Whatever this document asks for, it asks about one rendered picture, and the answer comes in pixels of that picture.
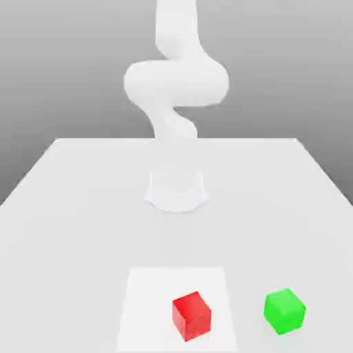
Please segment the small red cube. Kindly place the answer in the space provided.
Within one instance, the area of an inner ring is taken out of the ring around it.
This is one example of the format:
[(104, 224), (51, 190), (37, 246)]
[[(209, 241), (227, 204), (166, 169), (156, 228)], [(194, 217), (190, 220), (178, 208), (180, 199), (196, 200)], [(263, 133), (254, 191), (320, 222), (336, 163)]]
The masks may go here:
[(172, 301), (172, 321), (187, 342), (211, 330), (212, 311), (198, 291)]

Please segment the small green cube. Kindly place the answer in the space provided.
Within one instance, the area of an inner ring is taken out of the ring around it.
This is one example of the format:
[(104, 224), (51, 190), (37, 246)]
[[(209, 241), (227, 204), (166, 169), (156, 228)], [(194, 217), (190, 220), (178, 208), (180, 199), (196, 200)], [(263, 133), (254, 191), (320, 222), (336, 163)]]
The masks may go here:
[(305, 314), (305, 304), (290, 288), (265, 297), (263, 315), (278, 335), (299, 329), (303, 325)]

